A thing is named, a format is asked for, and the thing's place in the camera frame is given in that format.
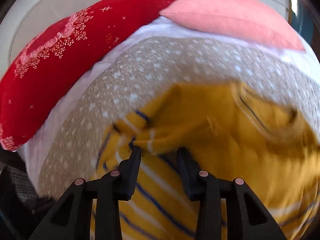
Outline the yellow striped knit sweater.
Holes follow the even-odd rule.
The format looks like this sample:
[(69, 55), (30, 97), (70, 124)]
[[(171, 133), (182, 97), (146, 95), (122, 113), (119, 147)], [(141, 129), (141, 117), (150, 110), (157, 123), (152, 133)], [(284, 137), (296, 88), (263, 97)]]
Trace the yellow striped knit sweater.
[(93, 179), (142, 151), (132, 199), (119, 205), (125, 239), (193, 239), (199, 206), (175, 164), (185, 147), (217, 178), (242, 178), (287, 239), (300, 239), (319, 207), (319, 143), (296, 110), (266, 101), (244, 83), (173, 85), (109, 126)]

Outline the white bed sheet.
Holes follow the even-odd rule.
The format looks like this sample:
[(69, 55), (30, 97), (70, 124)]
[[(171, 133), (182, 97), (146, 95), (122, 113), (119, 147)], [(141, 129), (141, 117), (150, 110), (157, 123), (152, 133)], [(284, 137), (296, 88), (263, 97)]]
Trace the white bed sheet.
[(249, 48), (257, 48), (271, 54), (283, 62), (293, 64), (301, 72), (319, 82), (319, 61), (310, 45), (304, 41), (304, 52), (294, 50), (269, 49), (264, 46), (249, 43), (237, 38), (214, 35), (195, 31), (179, 26), (170, 20), (159, 17), (152, 23), (140, 27), (124, 42), (117, 45), (103, 59), (94, 64), (93, 68), (87, 71), (75, 85), (64, 95), (51, 110), (47, 120), (37, 133), (18, 149), (18, 154), (24, 160), (29, 180), (34, 187), (37, 187), (41, 168), (48, 156), (49, 150), (54, 142), (57, 132), (71, 110), (76, 106), (87, 87), (121, 55), (138, 42), (150, 37), (172, 37), (172, 38), (212, 38), (214, 40), (236, 44)]

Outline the checkered grey fabric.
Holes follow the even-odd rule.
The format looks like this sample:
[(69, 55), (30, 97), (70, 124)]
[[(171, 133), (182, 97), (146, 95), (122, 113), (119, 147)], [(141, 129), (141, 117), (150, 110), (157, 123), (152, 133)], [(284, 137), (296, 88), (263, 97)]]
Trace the checkered grey fabric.
[(6, 171), (9, 180), (15, 187), (16, 194), (22, 202), (38, 197), (27, 175), (25, 162), (17, 152), (10, 152), (1, 148), (1, 172)]

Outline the beige spotted quilt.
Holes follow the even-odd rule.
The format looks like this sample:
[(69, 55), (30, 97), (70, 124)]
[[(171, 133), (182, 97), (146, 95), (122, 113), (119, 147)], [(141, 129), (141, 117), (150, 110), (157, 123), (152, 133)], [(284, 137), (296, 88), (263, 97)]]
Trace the beige spotted quilt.
[(319, 131), (319, 84), (293, 64), (212, 38), (151, 37), (123, 52), (87, 87), (56, 134), (39, 175), (39, 195), (59, 198), (73, 179), (88, 178), (106, 126), (173, 83), (231, 79), (299, 109)]

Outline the red embroidered pillow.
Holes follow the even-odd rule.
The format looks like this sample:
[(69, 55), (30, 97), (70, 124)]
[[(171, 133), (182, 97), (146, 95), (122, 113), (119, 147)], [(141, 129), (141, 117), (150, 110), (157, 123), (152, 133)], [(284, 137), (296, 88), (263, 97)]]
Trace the red embroidered pillow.
[(1, 146), (16, 151), (78, 79), (175, 0), (100, 0), (34, 37), (1, 79)]

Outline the pink ribbed pillow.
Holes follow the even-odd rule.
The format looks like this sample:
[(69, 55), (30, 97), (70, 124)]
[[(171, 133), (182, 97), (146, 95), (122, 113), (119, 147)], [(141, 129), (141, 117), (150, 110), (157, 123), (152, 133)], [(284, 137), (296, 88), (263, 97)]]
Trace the pink ribbed pillow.
[(185, 28), (303, 51), (296, 31), (259, 0), (176, 0), (160, 15)]

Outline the round beige headboard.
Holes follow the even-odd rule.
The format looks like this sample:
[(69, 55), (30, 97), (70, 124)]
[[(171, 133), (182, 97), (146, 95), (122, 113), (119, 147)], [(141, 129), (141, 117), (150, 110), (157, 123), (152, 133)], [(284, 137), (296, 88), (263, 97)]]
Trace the round beige headboard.
[(32, 38), (57, 21), (100, 0), (40, 0), (20, 20), (10, 42), (8, 66)]

